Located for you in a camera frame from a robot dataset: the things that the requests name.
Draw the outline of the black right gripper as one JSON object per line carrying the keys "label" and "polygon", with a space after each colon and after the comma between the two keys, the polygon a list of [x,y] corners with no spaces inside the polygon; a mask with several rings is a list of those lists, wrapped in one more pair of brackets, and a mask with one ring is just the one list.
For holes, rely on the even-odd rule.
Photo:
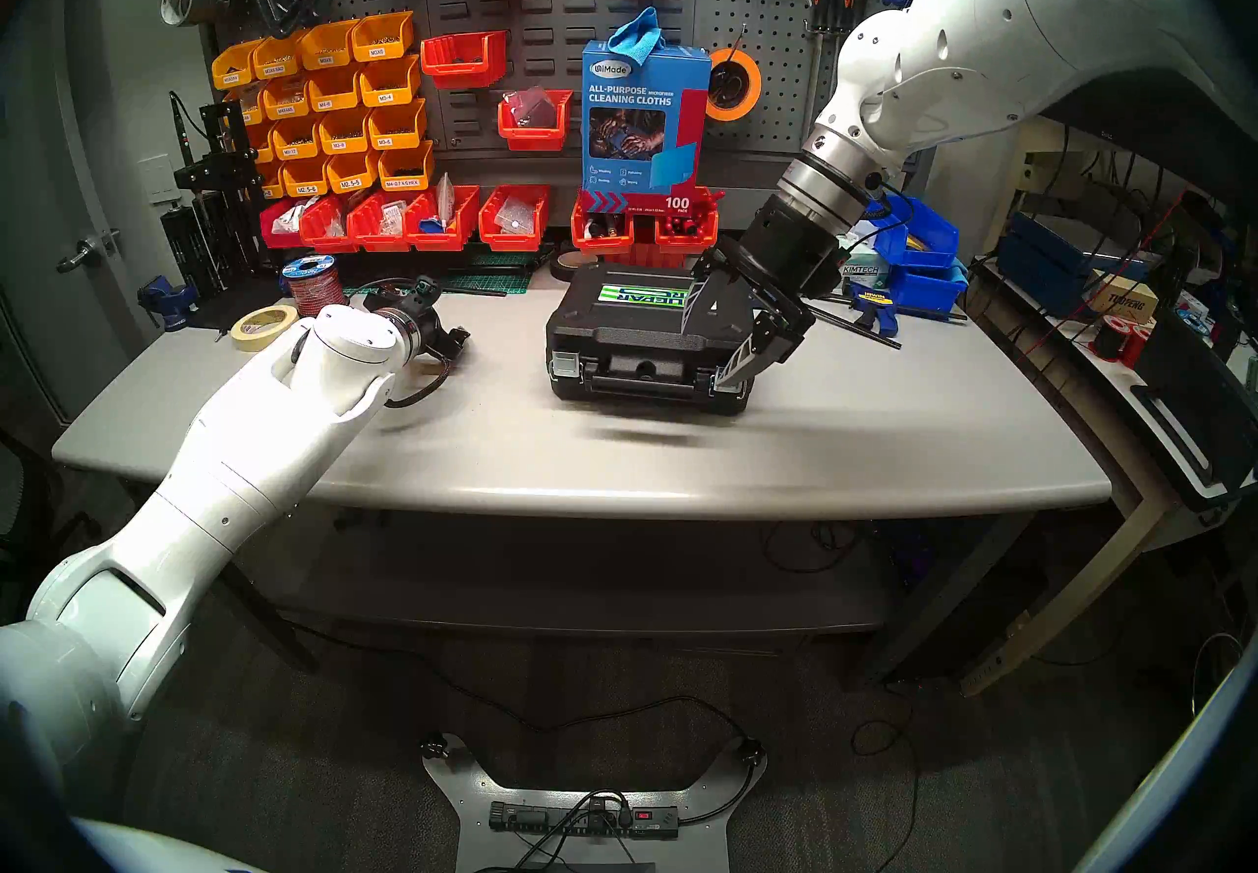
{"label": "black right gripper", "polygon": [[804,302],[821,278],[837,278],[840,245],[806,213],[803,203],[772,194],[741,238],[722,234],[693,265],[682,312],[682,335],[715,311],[721,294],[745,284],[761,304],[752,330],[721,366],[715,390],[741,390],[772,364],[782,364],[803,343],[815,318]]}

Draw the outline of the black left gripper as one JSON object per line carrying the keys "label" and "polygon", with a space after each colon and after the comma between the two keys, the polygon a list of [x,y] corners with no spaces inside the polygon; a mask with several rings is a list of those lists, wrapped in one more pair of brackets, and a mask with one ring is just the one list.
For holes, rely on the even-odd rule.
{"label": "black left gripper", "polygon": [[443,292],[438,282],[429,277],[389,278],[365,287],[365,309],[387,320],[401,336],[404,365],[419,356],[458,364],[470,335],[443,325],[435,307]]}

